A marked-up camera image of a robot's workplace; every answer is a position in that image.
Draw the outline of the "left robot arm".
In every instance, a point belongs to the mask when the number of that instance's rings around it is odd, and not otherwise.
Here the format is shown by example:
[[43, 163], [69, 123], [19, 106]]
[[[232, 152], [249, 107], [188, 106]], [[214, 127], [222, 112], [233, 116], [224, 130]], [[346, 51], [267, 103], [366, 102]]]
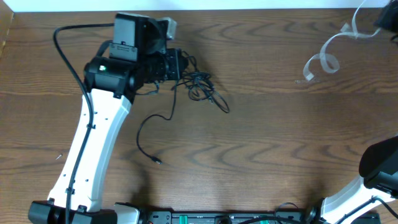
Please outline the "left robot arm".
[[102, 206], [104, 181], [121, 126], [146, 83], [181, 79], [188, 61], [170, 49], [177, 23], [120, 12], [113, 38], [103, 42], [77, 80], [83, 96], [78, 127], [60, 177], [44, 201], [32, 202], [32, 223], [138, 223], [128, 203]]

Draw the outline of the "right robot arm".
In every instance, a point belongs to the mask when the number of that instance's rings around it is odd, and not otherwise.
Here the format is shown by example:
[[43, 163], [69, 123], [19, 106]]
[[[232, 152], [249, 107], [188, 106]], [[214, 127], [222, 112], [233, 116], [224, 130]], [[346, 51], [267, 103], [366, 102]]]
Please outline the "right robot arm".
[[[310, 71], [311, 61], [319, 60], [326, 73], [335, 73], [340, 69], [337, 58], [326, 52], [329, 43], [336, 37], [347, 36], [354, 39], [368, 39], [380, 30], [397, 33], [397, 1], [389, 1], [374, 23], [377, 30], [372, 34], [358, 31], [354, 13], [351, 23], [345, 24], [339, 33], [330, 37], [312, 56], [303, 68], [307, 82], [315, 76]], [[300, 223], [353, 223], [360, 216], [378, 205], [383, 205], [394, 217], [397, 213], [388, 206], [397, 199], [397, 137], [386, 139], [369, 146], [359, 163], [359, 174], [338, 193], [325, 197], [308, 209]]]

